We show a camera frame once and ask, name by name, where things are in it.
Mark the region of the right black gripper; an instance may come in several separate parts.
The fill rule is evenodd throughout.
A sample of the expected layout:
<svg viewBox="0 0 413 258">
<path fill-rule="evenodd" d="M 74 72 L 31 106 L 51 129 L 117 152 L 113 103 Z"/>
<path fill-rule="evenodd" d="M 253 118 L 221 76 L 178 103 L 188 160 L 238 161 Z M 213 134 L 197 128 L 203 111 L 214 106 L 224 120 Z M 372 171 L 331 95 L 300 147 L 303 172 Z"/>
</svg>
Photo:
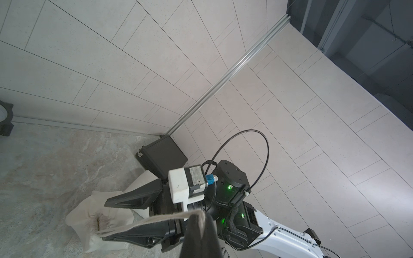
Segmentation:
<svg viewBox="0 0 413 258">
<path fill-rule="evenodd" d="M 136 190 L 107 199 L 104 206 L 118 209 L 149 207 L 149 217 L 182 212 L 179 204 L 173 204 L 168 191 L 163 191 L 162 179 L 156 179 Z M 183 218 L 156 219 L 154 223 L 103 236 L 104 241 L 125 242 L 145 248 L 161 246 L 163 253 L 183 244 L 187 221 Z"/>
</svg>

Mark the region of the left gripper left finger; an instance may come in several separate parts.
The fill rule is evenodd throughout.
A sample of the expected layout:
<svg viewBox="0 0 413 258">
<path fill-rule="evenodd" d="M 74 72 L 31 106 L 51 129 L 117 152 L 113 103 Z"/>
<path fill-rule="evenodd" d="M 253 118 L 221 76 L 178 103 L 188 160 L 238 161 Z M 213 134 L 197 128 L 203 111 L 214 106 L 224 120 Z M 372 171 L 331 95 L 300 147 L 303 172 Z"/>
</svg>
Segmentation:
<svg viewBox="0 0 413 258">
<path fill-rule="evenodd" d="M 205 214 L 191 215 L 187 227 L 180 258 L 205 258 L 203 235 L 205 229 Z"/>
</svg>

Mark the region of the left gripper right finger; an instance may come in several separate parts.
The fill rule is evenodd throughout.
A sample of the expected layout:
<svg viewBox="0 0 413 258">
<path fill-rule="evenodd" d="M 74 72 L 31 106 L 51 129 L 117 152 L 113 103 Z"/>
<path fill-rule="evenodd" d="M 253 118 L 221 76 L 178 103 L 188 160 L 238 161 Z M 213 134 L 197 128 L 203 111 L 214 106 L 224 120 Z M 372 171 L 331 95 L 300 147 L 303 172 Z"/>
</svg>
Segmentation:
<svg viewBox="0 0 413 258">
<path fill-rule="evenodd" d="M 205 215 L 203 230 L 203 257 L 222 258 L 222 248 L 219 244 L 216 225 L 210 215 Z"/>
</svg>

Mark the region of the cream cloth soil bag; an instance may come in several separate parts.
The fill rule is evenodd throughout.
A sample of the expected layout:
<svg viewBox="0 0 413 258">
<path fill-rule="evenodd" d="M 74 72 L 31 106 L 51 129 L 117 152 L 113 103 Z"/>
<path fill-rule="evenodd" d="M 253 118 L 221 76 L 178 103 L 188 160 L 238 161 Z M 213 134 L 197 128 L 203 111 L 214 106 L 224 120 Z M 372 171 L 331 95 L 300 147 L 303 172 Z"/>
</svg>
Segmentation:
<svg viewBox="0 0 413 258">
<path fill-rule="evenodd" d="M 130 225 L 134 221 L 134 214 L 142 218 L 149 217 L 148 209 L 119 209 L 105 207 L 107 199 L 121 195 L 122 192 L 93 191 L 91 196 L 83 200 L 66 217 L 66 224 L 74 229 L 78 235 L 84 253 L 96 250 L 121 250 L 127 249 L 125 242 L 104 241 L 95 235 L 100 230 Z"/>
</svg>

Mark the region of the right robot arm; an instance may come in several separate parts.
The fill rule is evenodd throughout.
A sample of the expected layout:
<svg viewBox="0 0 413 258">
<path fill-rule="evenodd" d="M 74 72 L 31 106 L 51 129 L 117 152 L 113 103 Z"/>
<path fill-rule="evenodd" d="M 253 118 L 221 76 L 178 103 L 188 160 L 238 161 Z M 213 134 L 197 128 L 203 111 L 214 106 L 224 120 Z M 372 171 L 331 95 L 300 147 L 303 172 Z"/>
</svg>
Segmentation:
<svg viewBox="0 0 413 258">
<path fill-rule="evenodd" d="M 142 147 L 136 158 L 156 179 L 104 205 L 148 210 L 149 216 L 99 230 L 104 241 L 161 245 L 163 252 L 180 246 L 182 258 L 226 258 L 221 241 L 239 252 L 258 249 L 279 258 L 324 256 L 326 248 L 312 229 L 290 229 L 245 201 L 253 184 L 232 162 L 212 158 L 187 167 L 187 157 L 168 135 Z"/>
</svg>

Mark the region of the black hard case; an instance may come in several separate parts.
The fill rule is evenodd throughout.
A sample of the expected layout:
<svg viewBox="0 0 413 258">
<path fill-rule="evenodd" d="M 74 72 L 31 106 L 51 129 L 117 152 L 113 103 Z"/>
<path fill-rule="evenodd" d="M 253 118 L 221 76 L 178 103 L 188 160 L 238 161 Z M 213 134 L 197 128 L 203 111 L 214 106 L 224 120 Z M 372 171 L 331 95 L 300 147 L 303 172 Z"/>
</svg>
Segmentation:
<svg viewBox="0 0 413 258">
<path fill-rule="evenodd" d="M 188 161 L 170 135 L 143 146 L 135 156 L 146 170 L 162 180 L 168 178 L 170 170 L 182 168 Z"/>
</svg>

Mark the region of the black round clock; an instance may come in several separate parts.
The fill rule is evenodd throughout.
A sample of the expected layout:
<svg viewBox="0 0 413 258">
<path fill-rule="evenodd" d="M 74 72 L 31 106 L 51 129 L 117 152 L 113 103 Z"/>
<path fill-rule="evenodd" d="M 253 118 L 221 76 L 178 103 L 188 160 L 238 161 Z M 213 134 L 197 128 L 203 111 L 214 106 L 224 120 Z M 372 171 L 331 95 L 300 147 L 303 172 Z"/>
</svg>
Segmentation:
<svg viewBox="0 0 413 258">
<path fill-rule="evenodd" d="M 13 128 L 14 124 L 11 122 L 14 113 L 12 111 L 14 105 L 11 103 L 5 103 L 3 101 L 0 101 L 1 103 L 1 136 L 9 137 Z"/>
</svg>

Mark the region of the right corner aluminium post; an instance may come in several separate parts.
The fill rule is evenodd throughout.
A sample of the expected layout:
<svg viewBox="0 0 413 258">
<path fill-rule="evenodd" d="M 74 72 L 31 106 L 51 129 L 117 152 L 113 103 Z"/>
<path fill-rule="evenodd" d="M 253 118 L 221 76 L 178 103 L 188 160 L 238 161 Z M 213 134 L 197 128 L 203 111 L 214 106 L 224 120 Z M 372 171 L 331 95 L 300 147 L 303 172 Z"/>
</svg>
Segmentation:
<svg viewBox="0 0 413 258">
<path fill-rule="evenodd" d="M 242 56 L 198 101 L 192 105 L 184 115 L 180 117 L 165 133 L 172 135 L 177 131 L 189 118 L 191 118 L 199 109 L 208 102 L 218 91 L 220 91 L 228 82 L 230 82 L 248 62 L 253 59 L 273 38 L 279 34 L 290 23 L 291 16 L 285 14 L 266 34 L 264 34 L 246 53 Z"/>
</svg>

